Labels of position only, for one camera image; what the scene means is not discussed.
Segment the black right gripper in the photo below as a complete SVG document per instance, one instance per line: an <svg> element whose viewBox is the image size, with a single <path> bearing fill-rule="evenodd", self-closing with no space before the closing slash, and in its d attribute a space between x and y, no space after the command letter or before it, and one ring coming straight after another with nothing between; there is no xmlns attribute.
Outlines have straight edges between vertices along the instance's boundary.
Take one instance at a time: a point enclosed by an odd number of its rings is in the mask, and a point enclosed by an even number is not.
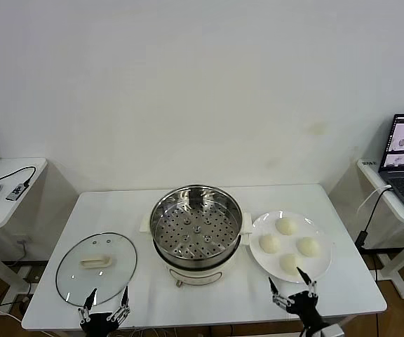
<svg viewBox="0 0 404 337"><path fill-rule="evenodd" d="M297 315L303 323L305 332L318 332L328 327L328 323L323 320L316 309L318 302L317 282L312 281L310 276L299 267L297 267L297 271L308 289L288 298L278 291L273 279L268 277L272 302L282 309L288 309L290 314Z"/></svg>

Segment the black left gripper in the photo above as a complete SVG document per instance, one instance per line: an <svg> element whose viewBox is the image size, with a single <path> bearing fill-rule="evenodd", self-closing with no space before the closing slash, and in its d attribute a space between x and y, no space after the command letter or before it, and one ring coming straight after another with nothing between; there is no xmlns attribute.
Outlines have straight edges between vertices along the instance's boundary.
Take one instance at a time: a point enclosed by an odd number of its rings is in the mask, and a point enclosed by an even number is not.
<svg viewBox="0 0 404 337"><path fill-rule="evenodd" d="M80 327L84 332L113 332L119 328L118 322L123 322L130 314L128 285L126 285L120 306L113 312L90 314L94 304L97 289L94 288L85 299L83 307L78 309Z"/></svg>

